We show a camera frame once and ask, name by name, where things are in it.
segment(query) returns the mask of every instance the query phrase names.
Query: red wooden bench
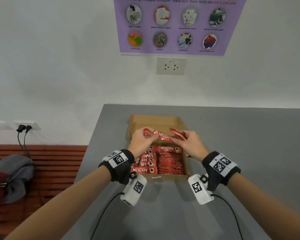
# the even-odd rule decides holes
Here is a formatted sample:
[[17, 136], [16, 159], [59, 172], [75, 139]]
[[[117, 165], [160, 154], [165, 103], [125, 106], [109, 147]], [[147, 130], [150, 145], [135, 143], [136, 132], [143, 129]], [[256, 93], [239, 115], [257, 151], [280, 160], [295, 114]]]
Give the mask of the red wooden bench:
[[[28, 145], [36, 165], [27, 195], [12, 204], [0, 205], [0, 236], [11, 233], [21, 222], [63, 190], [77, 176], [85, 145]], [[19, 145], [0, 145], [0, 160], [11, 154], [22, 154]]]

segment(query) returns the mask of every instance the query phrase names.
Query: forearm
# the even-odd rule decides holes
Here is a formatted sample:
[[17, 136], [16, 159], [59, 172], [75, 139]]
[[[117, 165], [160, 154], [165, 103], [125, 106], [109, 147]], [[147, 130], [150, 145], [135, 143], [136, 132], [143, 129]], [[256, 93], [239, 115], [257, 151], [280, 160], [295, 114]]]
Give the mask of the forearm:
[[6, 240], [61, 239], [110, 181], [108, 169], [99, 167], [42, 206]]
[[300, 239], [300, 215], [266, 194], [239, 173], [228, 188], [271, 239]]

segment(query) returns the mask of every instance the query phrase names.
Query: hand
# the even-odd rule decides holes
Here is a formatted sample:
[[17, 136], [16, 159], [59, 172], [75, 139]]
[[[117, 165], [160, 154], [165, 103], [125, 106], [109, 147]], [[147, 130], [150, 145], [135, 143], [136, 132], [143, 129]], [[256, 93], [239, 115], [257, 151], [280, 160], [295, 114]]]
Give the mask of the hand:
[[182, 141], [176, 138], [172, 138], [172, 141], [185, 149], [191, 157], [199, 161], [203, 161], [204, 158], [209, 154], [209, 152], [205, 148], [200, 137], [194, 131], [184, 130], [184, 132], [186, 133], [188, 140]]
[[158, 139], [159, 135], [153, 135], [155, 131], [152, 128], [149, 129], [149, 133], [147, 138], [143, 136], [143, 130], [148, 127], [144, 127], [141, 129], [137, 129], [132, 135], [132, 139], [130, 145], [128, 146], [128, 150], [134, 155], [134, 158], [137, 158], [142, 153], [144, 153], [147, 148]]

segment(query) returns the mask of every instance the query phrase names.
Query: left hand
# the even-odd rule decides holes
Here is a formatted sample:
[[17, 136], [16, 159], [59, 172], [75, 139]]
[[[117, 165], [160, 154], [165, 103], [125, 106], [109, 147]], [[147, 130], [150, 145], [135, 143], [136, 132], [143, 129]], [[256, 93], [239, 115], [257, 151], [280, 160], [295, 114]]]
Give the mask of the left hand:
[[[143, 130], [147, 128], [149, 129], [149, 133], [147, 138], [143, 136]], [[144, 153], [148, 147], [158, 139], [159, 135], [153, 135], [155, 130], [149, 127], [144, 127], [141, 129], [137, 129], [132, 135], [132, 139], [130, 145], [128, 146], [128, 150], [134, 155], [134, 158], [139, 157], [142, 153]]]

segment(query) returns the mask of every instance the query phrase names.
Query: electrical socket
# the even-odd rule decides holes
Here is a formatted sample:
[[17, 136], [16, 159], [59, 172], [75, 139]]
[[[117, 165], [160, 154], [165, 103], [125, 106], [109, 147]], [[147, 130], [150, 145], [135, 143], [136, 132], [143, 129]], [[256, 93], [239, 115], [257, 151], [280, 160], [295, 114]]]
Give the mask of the electrical socket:
[[0, 121], [0, 130], [13, 130], [13, 128], [6, 121]]
[[35, 122], [35, 121], [30, 121], [30, 120], [15, 120], [14, 124], [16, 125], [16, 127], [18, 128], [19, 125], [31, 125], [32, 126], [32, 131], [40, 131], [40, 127], [39, 125]]
[[158, 58], [157, 74], [158, 75], [184, 75], [186, 59], [166, 59]]

